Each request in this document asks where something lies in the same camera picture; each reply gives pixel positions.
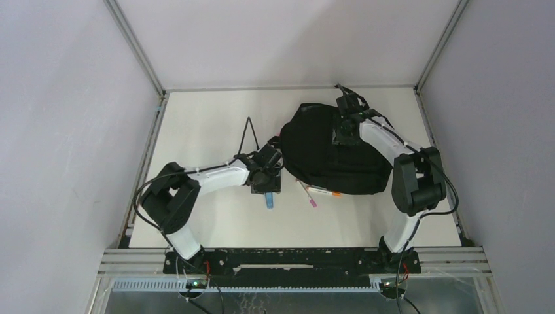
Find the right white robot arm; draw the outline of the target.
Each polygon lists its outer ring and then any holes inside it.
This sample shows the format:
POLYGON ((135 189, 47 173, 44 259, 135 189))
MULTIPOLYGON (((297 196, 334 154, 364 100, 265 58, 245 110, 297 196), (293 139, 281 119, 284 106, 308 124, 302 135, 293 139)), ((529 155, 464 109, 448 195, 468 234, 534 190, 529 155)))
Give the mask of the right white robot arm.
POLYGON ((379 266, 387 272, 404 264, 420 220, 446 197, 446 177, 439 151, 421 147, 403 137, 378 111, 355 92, 337 98, 339 117, 333 142, 375 148, 392 167, 391 195, 398 212, 380 239, 379 266))

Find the black student backpack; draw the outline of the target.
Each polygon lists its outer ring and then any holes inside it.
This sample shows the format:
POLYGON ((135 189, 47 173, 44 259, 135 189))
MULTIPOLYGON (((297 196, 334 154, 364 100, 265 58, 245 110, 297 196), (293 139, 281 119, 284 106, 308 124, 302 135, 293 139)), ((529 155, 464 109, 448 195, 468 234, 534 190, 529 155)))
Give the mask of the black student backpack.
POLYGON ((300 104, 269 144, 281 151, 285 169, 307 185, 350 195, 381 193, 391 164, 370 144, 337 134, 342 113, 355 113, 355 105, 361 110, 370 106, 352 89, 341 91, 336 106, 300 104))

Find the blue correction tape dispenser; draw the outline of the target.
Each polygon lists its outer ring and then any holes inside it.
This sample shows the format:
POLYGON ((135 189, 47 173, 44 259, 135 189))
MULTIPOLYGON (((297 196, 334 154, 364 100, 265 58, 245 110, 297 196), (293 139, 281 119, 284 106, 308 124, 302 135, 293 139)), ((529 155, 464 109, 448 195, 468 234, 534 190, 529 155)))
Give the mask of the blue correction tape dispenser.
POLYGON ((272 192, 267 192, 264 194, 264 198, 265 198, 265 202, 266 202, 266 208, 268 210, 273 210, 274 209, 274 194, 272 192))

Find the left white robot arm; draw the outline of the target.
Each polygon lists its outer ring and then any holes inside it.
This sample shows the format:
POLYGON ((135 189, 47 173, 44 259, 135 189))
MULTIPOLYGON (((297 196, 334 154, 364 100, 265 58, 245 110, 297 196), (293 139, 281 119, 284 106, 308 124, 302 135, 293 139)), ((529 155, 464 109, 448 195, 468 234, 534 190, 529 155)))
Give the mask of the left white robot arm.
POLYGON ((189 226, 200 196, 235 186, 248 186, 254 194, 278 192, 281 188, 282 154, 270 144, 248 154, 204 168, 166 164, 159 174, 134 194, 138 217, 158 230, 179 256, 179 264, 190 273, 205 262, 202 245, 189 226))

